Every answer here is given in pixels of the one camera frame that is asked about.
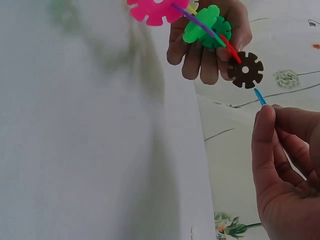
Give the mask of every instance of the red plastic stick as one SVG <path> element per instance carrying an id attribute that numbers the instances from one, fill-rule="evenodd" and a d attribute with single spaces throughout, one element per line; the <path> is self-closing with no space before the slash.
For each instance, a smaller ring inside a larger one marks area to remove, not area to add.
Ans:
<path id="1" fill-rule="evenodd" d="M 238 62 L 238 64 L 241 64 L 241 59 L 238 56 L 237 51 L 234 49 L 233 46 L 230 45 L 228 39 L 225 38 L 225 36 L 223 36 L 222 34 L 219 34 L 219 37 L 221 38 L 221 40 L 225 43 L 226 48 L 229 49 L 230 53 L 232 54 L 232 56 L 235 58 L 235 60 Z"/>

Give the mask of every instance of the green gear piece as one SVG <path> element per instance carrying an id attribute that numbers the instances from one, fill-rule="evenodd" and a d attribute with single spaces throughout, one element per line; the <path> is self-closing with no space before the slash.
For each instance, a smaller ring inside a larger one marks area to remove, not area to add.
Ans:
<path id="1" fill-rule="evenodd" d="M 220 9 L 216 5 L 210 5 L 208 8 L 203 8 L 195 16 L 201 23 L 203 23 L 208 28 L 211 28 L 217 21 L 217 17 L 220 14 Z M 205 30 L 199 25 L 190 21 L 184 29 L 184 34 L 182 36 L 183 41 L 188 44 L 194 43 L 197 39 L 200 39 L 206 34 Z"/>
<path id="2" fill-rule="evenodd" d="M 222 34 L 225 36 L 225 38 L 229 41 L 231 38 L 231 25 L 228 21 L 225 20 L 224 17 L 218 16 L 216 18 L 216 22 L 213 24 L 211 29 L 217 34 L 218 36 Z M 202 45 L 206 48 L 219 48 L 221 47 L 221 44 L 212 36 L 210 36 L 208 33 L 205 33 L 200 39 L 200 42 L 202 42 Z"/>

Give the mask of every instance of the plastic toy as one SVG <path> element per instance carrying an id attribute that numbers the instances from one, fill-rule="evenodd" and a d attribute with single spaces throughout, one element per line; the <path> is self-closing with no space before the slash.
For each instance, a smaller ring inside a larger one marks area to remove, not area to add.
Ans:
<path id="1" fill-rule="evenodd" d="M 211 28 L 217 21 L 217 17 L 220 14 L 220 9 L 216 5 L 210 5 L 208 8 L 203 8 L 197 13 L 195 18 L 203 25 Z M 198 24 L 190 21 L 184 29 L 183 40 L 188 43 L 194 43 L 196 40 L 202 38 L 206 34 L 206 31 Z"/>
<path id="2" fill-rule="evenodd" d="M 254 81 L 259 84 L 263 78 L 263 75 L 259 71 L 264 70 L 264 66 L 261 61 L 256 62 L 258 57 L 252 52 L 248 53 L 241 51 L 238 53 L 241 63 L 239 64 L 234 59 L 229 62 L 229 67 L 227 73 L 230 79 L 233 80 L 233 84 L 239 88 L 242 88 L 243 83 L 246 89 L 252 89 L 256 85 Z"/>
<path id="3" fill-rule="evenodd" d="M 127 0 L 127 4 L 132 6 L 130 14 L 137 21 L 142 22 L 146 17 L 148 26 L 163 25 L 165 17 L 168 23 L 173 23 L 180 17 L 185 16 L 190 20 L 184 29 L 182 36 L 186 43 L 192 44 L 196 41 L 202 43 L 206 48 L 227 48 L 233 58 L 228 63 L 228 76 L 233 84 L 246 89 L 255 87 L 259 84 L 264 70 L 261 61 L 256 62 L 258 57 L 249 52 L 248 56 L 244 51 L 237 52 L 229 43 L 232 36 L 232 26 L 222 16 L 219 16 L 220 9 L 216 5 L 210 5 L 197 12 L 199 0 Z M 261 104 L 266 104 L 261 93 L 254 89 Z"/>
<path id="4" fill-rule="evenodd" d="M 187 8 L 189 0 L 163 0 L 160 3 L 154 0 L 127 0 L 128 5 L 137 5 L 130 9 L 131 15 L 139 22 L 142 22 L 146 16 L 146 24 L 149 26 L 162 26 L 162 18 L 166 17 L 168 23 L 178 20 L 182 14 L 175 9 L 172 4 L 181 8 Z"/>
<path id="5" fill-rule="evenodd" d="M 218 36 L 223 35 L 228 41 L 231 38 L 231 25 L 228 21 L 225 20 L 223 16 L 218 16 L 216 18 L 215 23 L 211 27 L 211 29 L 217 34 Z M 220 43 L 215 39 L 212 38 L 208 33 L 205 34 L 203 37 L 199 39 L 202 42 L 202 45 L 206 48 L 215 48 L 221 47 Z"/>
<path id="6" fill-rule="evenodd" d="M 256 97 L 258 98 L 260 104 L 261 104 L 262 106 L 267 105 L 267 102 L 266 102 L 266 100 L 264 99 L 264 97 L 262 96 L 261 92 L 260 92 L 258 89 L 256 89 L 256 88 L 254 88 L 253 90 L 254 90 L 254 93 L 255 93 Z"/>

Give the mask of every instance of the fingernail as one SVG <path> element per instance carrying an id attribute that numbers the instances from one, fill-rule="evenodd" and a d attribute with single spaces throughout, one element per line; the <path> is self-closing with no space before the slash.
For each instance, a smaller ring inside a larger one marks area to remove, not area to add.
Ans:
<path id="1" fill-rule="evenodd" d="M 223 61 L 223 62 L 229 61 L 230 56 L 231 56 L 230 52 L 228 50 L 224 49 L 223 47 L 219 47 L 216 50 L 216 54 L 219 57 L 219 59 L 221 59 L 221 61 Z"/>
<path id="2" fill-rule="evenodd" d="M 273 104 L 272 107 L 274 107 L 275 109 L 283 109 L 283 107 L 278 104 Z"/>
<path id="3" fill-rule="evenodd" d="M 236 50 L 238 52 L 241 52 L 244 49 L 244 45 L 242 43 L 239 43 L 238 46 L 236 47 Z"/>

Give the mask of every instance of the brown gear piece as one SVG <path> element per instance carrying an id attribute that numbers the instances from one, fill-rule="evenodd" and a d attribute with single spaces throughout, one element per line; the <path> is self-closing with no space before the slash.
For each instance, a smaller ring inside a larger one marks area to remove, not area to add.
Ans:
<path id="1" fill-rule="evenodd" d="M 246 89 L 252 89 L 256 85 L 254 81 L 259 84 L 264 77 L 259 71 L 264 70 L 264 66 L 261 61 L 256 62 L 258 57 L 252 52 L 246 56 L 245 51 L 238 52 L 238 56 L 241 59 L 241 63 L 232 58 L 228 63 L 228 77 L 233 80 L 233 84 L 239 88 L 242 88 L 243 83 Z M 243 68 L 248 67 L 247 73 L 243 72 Z"/>

